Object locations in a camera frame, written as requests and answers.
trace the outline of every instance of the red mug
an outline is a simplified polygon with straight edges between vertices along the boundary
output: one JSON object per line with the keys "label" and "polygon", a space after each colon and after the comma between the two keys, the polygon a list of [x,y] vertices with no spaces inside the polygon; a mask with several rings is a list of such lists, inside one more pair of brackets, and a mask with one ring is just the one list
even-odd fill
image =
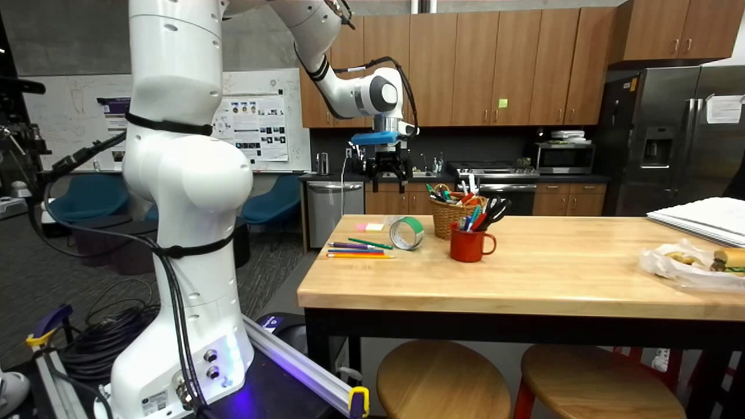
{"label": "red mug", "polygon": [[485,230],[461,230],[458,223],[449,227],[449,257],[463,264],[477,264],[481,257],[495,251],[495,238]]}

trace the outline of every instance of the stool seat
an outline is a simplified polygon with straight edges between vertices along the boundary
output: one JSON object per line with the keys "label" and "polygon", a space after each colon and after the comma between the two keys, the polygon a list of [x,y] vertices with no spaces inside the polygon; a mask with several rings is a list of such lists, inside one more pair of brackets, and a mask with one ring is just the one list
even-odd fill
{"label": "stool seat", "polygon": [[536,344],[524,354],[522,379],[562,418],[685,418],[679,400],[650,370],[595,347]]}
{"label": "stool seat", "polygon": [[509,418],[502,375],[477,352],[454,343],[408,343],[376,370],[381,407],[400,419]]}

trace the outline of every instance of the refrigerator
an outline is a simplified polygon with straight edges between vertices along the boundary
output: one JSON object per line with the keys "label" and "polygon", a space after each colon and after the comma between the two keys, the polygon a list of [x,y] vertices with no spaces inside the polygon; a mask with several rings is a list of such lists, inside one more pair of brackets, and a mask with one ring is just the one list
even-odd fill
{"label": "refrigerator", "polygon": [[742,191],[745,67],[644,67],[610,74],[595,130],[605,215]]}

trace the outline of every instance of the kitchen island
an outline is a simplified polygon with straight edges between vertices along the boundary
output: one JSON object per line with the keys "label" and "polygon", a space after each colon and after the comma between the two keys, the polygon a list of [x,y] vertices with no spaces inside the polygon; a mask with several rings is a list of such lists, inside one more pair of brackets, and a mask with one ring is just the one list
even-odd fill
{"label": "kitchen island", "polygon": [[[638,217],[505,217],[489,230],[499,249],[481,264],[457,264],[418,217],[417,251],[383,259],[319,259],[297,290],[309,357],[331,365],[331,335],[437,339],[491,343],[578,343],[638,347],[725,347],[745,343],[745,293],[687,292],[638,269],[642,249],[688,241],[718,243]],[[331,241],[362,234],[380,215],[346,215]]]}

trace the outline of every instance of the cabinet door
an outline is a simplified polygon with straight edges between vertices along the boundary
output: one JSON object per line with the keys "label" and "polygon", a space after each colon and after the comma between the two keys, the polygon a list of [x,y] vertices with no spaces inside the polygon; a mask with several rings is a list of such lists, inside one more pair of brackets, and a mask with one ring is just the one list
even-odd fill
{"label": "cabinet door", "polygon": [[[380,56],[390,56],[409,74],[408,17],[366,17],[366,63]],[[409,98],[402,94],[402,120],[413,123],[409,110]]]}
{"label": "cabinet door", "polygon": [[613,23],[613,7],[579,13],[574,59],[563,116],[563,123],[567,127],[598,123]]}
{"label": "cabinet door", "polygon": [[499,17],[491,106],[495,127],[529,127],[539,13]]}
{"label": "cabinet door", "polygon": [[567,215],[567,185],[538,185],[532,215]]}
{"label": "cabinet door", "polygon": [[738,32],[741,32],[741,23],[742,23],[742,14],[745,14],[745,0],[728,0],[728,13],[726,13],[726,45],[728,52],[733,52]]}
{"label": "cabinet door", "polygon": [[681,29],[688,0],[631,0],[631,21],[626,29],[626,62],[678,59],[681,52]]}
{"label": "cabinet door", "polygon": [[409,79],[422,127],[449,127],[457,14],[409,17]]}
{"label": "cabinet door", "polygon": [[406,215],[408,195],[399,194],[399,185],[366,185],[366,215]]}
{"label": "cabinet door", "polygon": [[406,215],[434,215],[434,206],[429,202],[427,185],[409,185],[406,190],[408,212]]}
{"label": "cabinet door", "polygon": [[567,215],[598,217],[603,215],[605,185],[573,185],[567,201]]}
{"label": "cabinet door", "polygon": [[688,0],[688,14],[681,32],[681,59],[726,59],[728,46],[728,2],[730,0]]}
{"label": "cabinet door", "polygon": [[451,127],[491,121],[493,53],[499,14],[458,14],[451,79]]}
{"label": "cabinet door", "polygon": [[305,129],[331,129],[332,114],[328,113],[322,92],[305,74],[300,66],[300,101],[303,101],[303,127]]}
{"label": "cabinet door", "polygon": [[530,123],[562,127],[579,9],[544,9],[530,94]]}
{"label": "cabinet door", "polygon": [[[353,20],[352,29],[340,29],[331,46],[331,67],[358,67],[366,63],[366,20]],[[362,72],[337,72],[340,79],[357,79]],[[353,120],[335,120],[332,127],[337,129],[367,129],[372,127],[371,116],[353,116]]]}

